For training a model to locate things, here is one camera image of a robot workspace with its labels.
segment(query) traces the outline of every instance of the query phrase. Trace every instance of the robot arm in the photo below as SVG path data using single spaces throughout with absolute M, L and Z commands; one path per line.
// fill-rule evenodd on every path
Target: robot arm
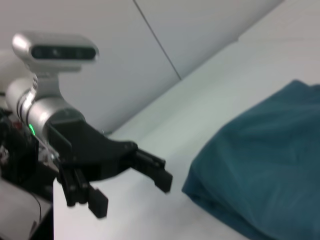
M 0 108 L 9 110 L 5 93 L 11 82 L 18 78 L 33 78 L 25 64 L 10 50 L 0 51 Z
M 97 218 L 105 217 L 108 199 L 89 182 L 114 177 L 128 168 L 150 177 L 163 192 L 170 191 L 173 177 L 165 170 L 164 160 L 134 142 L 106 138 L 63 99 L 59 73 L 80 71 L 83 63 L 97 60 L 98 48 L 89 39 L 21 32 L 13 37 L 12 48 L 28 72 L 22 70 L 25 76 L 11 81 L 5 92 L 6 105 L 39 143 L 58 156 L 58 181 L 68 206 L 88 203 Z

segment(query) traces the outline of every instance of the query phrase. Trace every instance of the white tabletop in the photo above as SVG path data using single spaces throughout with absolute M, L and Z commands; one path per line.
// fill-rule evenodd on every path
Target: white tabletop
M 320 43 L 235 43 L 221 51 L 112 136 L 166 159 L 171 193 L 133 170 L 95 182 L 109 198 L 107 218 L 98 220 L 87 206 L 68 208 L 55 182 L 55 239 L 245 240 L 181 189 L 190 163 L 221 126 L 293 79 L 320 82 Z

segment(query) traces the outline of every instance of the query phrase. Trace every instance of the white wall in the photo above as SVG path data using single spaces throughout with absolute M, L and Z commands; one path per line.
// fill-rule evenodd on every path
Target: white wall
M 179 80 L 132 0 L 2 0 L 0 49 L 19 30 L 79 33 L 97 44 L 98 63 L 62 75 L 60 88 L 99 130 L 120 126 Z
M 242 42 L 319 41 L 320 1 L 286 0 L 246 31 Z
M 282 0 L 136 0 L 181 77 Z

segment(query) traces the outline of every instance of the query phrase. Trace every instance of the teal towel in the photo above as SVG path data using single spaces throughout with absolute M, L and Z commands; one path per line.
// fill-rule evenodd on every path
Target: teal towel
M 182 191 L 251 240 L 320 240 L 320 86 L 295 80 L 226 124 Z

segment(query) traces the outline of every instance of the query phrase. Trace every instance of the teal cloth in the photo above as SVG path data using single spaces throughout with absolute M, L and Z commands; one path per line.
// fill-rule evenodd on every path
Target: teal cloth
M 251 240 L 320 240 L 320 86 L 295 80 L 222 127 L 182 191 Z

